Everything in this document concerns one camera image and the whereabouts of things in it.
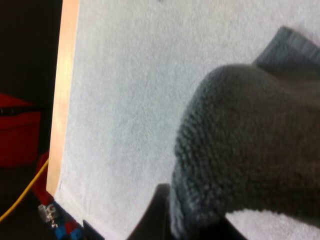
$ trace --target gray fuzzy cloth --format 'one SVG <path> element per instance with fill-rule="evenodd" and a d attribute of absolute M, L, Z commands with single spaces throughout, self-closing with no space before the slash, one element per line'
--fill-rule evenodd
<path fill-rule="evenodd" d="M 236 210 L 320 217 L 320 49 L 280 28 L 253 65 L 196 90 L 178 130 L 171 231 L 198 239 Z"/>

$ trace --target red object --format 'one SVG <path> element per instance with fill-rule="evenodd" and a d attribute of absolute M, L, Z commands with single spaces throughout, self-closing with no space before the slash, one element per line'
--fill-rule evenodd
<path fill-rule="evenodd" d="M 49 152 L 46 152 L 45 154 L 40 156 L 36 164 L 36 172 L 39 172 L 39 170 L 45 164 L 48 158 L 49 158 Z M 36 195 L 39 201 L 45 206 L 49 205 L 54 200 L 54 198 L 46 190 L 47 175 L 48 175 L 48 169 L 44 170 L 44 172 L 41 174 L 41 176 L 37 179 L 37 181 L 32 186 L 32 191 L 34 195 Z"/>
<path fill-rule="evenodd" d="M 77 223 L 75 221 L 70 221 L 64 224 L 67 234 L 70 234 L 73 230 L 77 228 Z"/>
<path fill-rule="evenodd" d="M 0 94 L 0 108 L 31 105 L 29 102 Z M 19 167 L 37 160 L 40 118 L 40 112 L 0 116 L 0 167 Z"/>

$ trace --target wooden edge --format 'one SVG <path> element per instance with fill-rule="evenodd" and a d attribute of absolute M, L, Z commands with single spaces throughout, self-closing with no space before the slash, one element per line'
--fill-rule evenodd
<path fill-rule="evenodd" d="M 54 196 L 64 154 L 70 88 L 74 65 L 79 0 L 63 0 L 56 65 L 46 190 Z"/>

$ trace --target dark background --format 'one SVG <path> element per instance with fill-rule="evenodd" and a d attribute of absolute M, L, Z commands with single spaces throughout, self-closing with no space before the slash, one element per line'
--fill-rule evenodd
<path fill-rule="evenodd" d="M 62 0 L 0 1 L 0 93 L 46 108 L 41 114 L 39 155 L 50 145 L 61 10 Z M 0 215 L 31 181 L 35 164 L 0 168 Z M 0 223 L 0 239 L 55 239 L 42 224 L 38 205 L 30 193 Z"/>

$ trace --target yellow cable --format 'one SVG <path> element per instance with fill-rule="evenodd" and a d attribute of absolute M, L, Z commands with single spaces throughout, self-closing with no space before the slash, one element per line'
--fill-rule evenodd
<path fill-rule="evenodd" d="M 15 203 L 2 215 L 0 216 L 0 223 L 17 207 L 17 205 L 22 201 L 22 199 L 26 196 L 27 192 L 31 189 L 32 185 L 38 180 L 38 178 L 41 176 L 41 174 L 44 172 L 46 167 L 49 164 L 49 159 L 47 159 L 44 163 L 44 165 L 41 167 L 41 169 L 38 171 L 38 173 L 35 175 L 35 177 L 32 179 L 32 181 L 29 183 L 29 185 L 25 188 L 25 190 L 22 192 L 22 194 L 19 196 L 19 198 L 15 201 Z"/>

